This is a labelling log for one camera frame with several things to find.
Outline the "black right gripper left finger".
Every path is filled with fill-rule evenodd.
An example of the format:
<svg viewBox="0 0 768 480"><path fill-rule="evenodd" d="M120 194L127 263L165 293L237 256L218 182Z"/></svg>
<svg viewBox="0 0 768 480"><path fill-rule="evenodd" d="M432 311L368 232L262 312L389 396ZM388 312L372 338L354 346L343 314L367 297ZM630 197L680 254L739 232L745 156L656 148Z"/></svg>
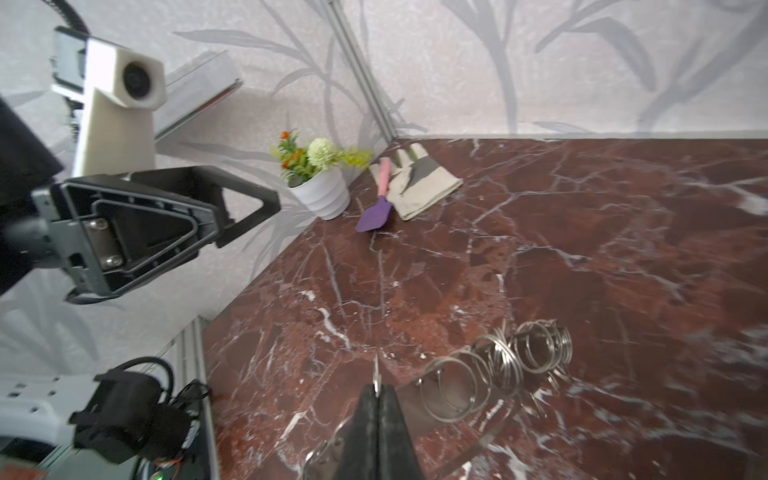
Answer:
<svg viewBox="0 0 768 480"><path fill-rule="evenodd" d="M344 449L335 479L374 480L378 478L379 397L374 385L361 391L344 440Z"/></svg>

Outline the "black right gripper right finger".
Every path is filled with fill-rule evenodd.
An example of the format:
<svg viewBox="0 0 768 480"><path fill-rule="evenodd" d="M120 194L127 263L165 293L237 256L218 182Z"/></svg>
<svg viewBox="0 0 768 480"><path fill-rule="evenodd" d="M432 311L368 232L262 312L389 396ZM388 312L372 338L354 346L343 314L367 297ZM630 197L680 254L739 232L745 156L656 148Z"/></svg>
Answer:
<svg viewBox="0 0 768 480"><path fill-rule="evenodd" d="M397 393L391 385L383 385L378 395L377 478L423 478Z"/></svg>

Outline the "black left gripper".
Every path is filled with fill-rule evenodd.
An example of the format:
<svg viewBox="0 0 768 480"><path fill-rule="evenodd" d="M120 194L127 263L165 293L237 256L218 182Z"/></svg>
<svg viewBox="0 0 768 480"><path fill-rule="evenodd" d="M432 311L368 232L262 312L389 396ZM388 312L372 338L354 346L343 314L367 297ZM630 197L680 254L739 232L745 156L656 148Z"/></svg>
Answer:
<svg viewBox="0 0 768 480"><path fill-rule="evenodd" d="M281 209L276 191L213 166L73 178L31 199L32 266L63 270L66 300L118 298Z"/></svg>

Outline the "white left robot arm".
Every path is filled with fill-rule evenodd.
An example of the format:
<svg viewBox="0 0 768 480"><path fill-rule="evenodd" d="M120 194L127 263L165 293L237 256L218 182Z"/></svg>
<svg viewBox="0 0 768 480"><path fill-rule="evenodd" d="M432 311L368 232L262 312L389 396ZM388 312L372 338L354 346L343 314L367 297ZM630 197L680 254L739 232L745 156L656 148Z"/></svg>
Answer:
<svg viewBox="0 0 768 480"><path fill-rule="evenodd" d="M254 142L268 124L256 91L213 105L159 143L163 167L212 165L237 174L235 146ZM1 370L8 374L96 374L131 358L165 350L195 318L213 319L255 275L259 241L246 235L120 299L73 306L61 272L37 270L1 298Z"/></svg>

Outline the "artificial green plant with flowers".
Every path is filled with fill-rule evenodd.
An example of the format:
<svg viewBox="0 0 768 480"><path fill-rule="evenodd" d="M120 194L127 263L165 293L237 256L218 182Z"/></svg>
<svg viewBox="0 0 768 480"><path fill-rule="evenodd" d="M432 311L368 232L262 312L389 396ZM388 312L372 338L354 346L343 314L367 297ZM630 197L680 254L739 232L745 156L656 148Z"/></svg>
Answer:
<svg viewBox="0 0 768 480"><path fill-rule="evenodd" d="M289 188L298 187L334 167L366 168L373 159L371 151L357 146L340 148L323 137L301 146L298 137L296 130L284 131L278 143L271 146L271 154L280 163L280 177Z"/></svg>

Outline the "white ribbed plant pot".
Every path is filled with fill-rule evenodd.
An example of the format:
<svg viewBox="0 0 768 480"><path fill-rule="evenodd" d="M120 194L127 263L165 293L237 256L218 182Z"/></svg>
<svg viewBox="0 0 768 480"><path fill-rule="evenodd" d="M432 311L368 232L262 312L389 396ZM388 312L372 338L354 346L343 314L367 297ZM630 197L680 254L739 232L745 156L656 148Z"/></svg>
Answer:
<svg viewBox="0 0 768 480"><path fill-rule="evenodd" d="M321 171L312 179L290 187L289 190L304 206L323 220L338 217L351 202L348 186L339 167Z"/></svg>

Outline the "beige and grey garden glove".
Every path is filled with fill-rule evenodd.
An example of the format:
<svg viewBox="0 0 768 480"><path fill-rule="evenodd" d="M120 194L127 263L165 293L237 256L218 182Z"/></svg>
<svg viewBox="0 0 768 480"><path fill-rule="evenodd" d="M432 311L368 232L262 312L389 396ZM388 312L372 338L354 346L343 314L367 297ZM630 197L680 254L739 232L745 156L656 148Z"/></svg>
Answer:
<svg viewBox="0 0 768 480"><path fill-rule="evenodd" d="M424 213L456 191L463 180L439 164L421 143L396 151L394 158L382 157L369 166L376 185L380 184L380 166L389 161L385 198L399 218L408 221Z"/></svg>

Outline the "clear plastic wall tray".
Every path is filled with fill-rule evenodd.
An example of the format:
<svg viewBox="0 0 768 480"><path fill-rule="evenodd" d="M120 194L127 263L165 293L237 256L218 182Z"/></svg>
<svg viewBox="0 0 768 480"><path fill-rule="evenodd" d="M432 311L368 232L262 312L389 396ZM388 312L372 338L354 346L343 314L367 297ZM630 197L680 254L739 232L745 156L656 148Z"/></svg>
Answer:
<svg viewBox="0 0 768 480"><path fill-rule="evenodd" d="M159 141L242 86L228 51L207 51L166 76L166 102L154 112Z"/></svg>

